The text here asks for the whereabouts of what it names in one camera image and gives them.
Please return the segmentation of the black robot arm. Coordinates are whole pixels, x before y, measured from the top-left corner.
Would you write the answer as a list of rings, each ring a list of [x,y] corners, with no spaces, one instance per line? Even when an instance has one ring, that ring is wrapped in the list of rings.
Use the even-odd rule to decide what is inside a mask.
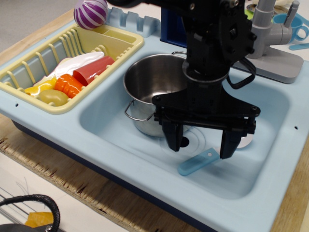
[[[257,106],[230,96],[223,88],[230,67],[244,65],[250,75],[230,83],[239,89],[252,82],[255,66],[246,56],[253,53],[256,35],[244,12],[242,0],[154,0],[153,5],[174,11],[186,32],[186,60],[182,72],[187,88],[152,97],[154,119],[161,126],[169,148],[178,151],[185,125],[222,131],[220,158],[230,158],[242,137],[253,134]]]

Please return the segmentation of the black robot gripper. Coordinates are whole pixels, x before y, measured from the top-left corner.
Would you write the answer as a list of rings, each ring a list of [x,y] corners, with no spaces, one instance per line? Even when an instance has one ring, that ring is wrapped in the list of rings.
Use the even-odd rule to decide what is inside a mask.
[[[254,133],[261,113],[259,107],[231,96],[222,84],[188,83],[184,90],[152,97],[152,103],[171,150],[180,150],[185,125],[222,130],[220,159],[232,157],[242,137]]]

